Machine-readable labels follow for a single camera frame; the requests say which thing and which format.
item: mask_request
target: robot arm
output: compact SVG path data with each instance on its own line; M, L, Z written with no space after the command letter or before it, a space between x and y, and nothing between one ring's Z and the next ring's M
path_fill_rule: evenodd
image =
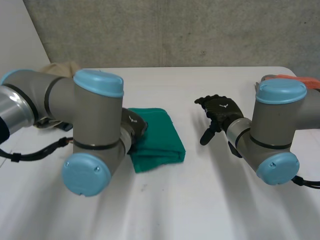
M266 80L258 87L252 121L241 117L241 111L230 98L225 99L233 109L231 112L226 110L228 106L223 107L222 112L217 112L218 108L211 109L216 111L213 116L223 116L217 125L225 131L231 152L243 157L266 184L284 184L292 180L300 166L297 157L290 152L295 131L320 128L319 90L307 90L303 83L291 79ZM207 106L217 105L214 100L210 101Z
M9 72L0 87L0 143L44 117L72 123L73 155L63 165L63 182L76 194L97 195L147 128L122 108L123 95L123 79L111 73L83 69L72 80L32 70Z

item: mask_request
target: orange object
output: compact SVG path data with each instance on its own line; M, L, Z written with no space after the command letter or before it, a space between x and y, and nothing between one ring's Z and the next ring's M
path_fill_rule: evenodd
M289 76L289 75L267 75L263 80L268 79L294 79L298 80L305 84L307 89L320 89L320 81L314 77L308 77L308 76Z

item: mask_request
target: logo on robotic hand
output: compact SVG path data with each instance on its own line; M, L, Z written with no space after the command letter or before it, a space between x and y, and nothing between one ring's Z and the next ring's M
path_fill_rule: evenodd
M137 120L132 119L130 115L129 115L129 118L130 118L132 123L137 123L138 122Z
M227 105L219 105L220 107L223 107L223 108L227 108L229 104Z

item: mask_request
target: gray wall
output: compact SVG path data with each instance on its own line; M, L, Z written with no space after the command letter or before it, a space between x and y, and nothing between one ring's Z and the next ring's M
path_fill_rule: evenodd
M320 78L320 0L24 0L52 62L283 66Z

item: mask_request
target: folded green towel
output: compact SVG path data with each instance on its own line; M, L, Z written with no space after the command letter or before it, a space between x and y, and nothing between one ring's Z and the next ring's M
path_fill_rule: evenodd
M186 150L167 112L161 108L129 108L147 123L144 136L130 154L136 173L162 164L182 163Z

